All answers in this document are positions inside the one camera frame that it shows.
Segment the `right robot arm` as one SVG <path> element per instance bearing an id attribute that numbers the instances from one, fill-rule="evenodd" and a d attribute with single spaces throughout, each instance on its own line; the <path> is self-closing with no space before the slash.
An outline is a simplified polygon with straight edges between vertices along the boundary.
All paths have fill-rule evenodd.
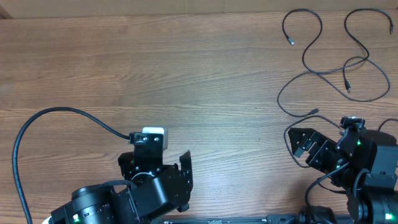
<path id="1" fill-rule="evenodd" d="M 345 190 L 355 223 L 397 223 L 397 140 L 377 130 L 346 128 L 337 142 L 310 128 L 288 132 L 292 153 Z"/>

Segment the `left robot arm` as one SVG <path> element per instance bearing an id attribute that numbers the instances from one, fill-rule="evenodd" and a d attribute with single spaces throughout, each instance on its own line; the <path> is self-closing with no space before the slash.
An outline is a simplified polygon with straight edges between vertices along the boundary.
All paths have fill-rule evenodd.
<path id="1" fill-rule="evenodd" d="M 140 184 L 110 180 L 72 192 L 71 200 L 55 209 L 44 224 L 150 223 L 169 212 L 185 212 L 193 188 L 190 151 L 177 164 L 148 172 Z"/>

